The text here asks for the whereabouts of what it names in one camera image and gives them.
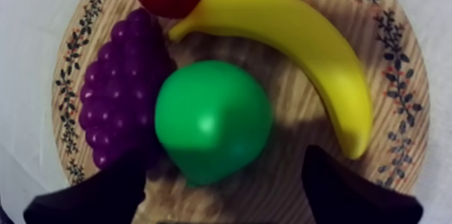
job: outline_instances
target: purple grapes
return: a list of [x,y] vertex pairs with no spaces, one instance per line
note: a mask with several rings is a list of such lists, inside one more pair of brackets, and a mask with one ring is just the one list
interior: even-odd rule
[[153,167],[164,155],[154,129],[157,94],[176,64],[158,19],[144,9],[116,23],[111,39],[86,70],[79,122],[101,170],[132,149]]

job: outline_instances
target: banana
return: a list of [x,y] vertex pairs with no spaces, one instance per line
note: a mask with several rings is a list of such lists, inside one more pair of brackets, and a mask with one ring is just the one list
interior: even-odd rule
[[345,156],[366,151],[373,115],[365,74],[345,38],[314,8],[300,0],[201,0],[168,35],[177,42],[193,31],[279,49],[316,87]]

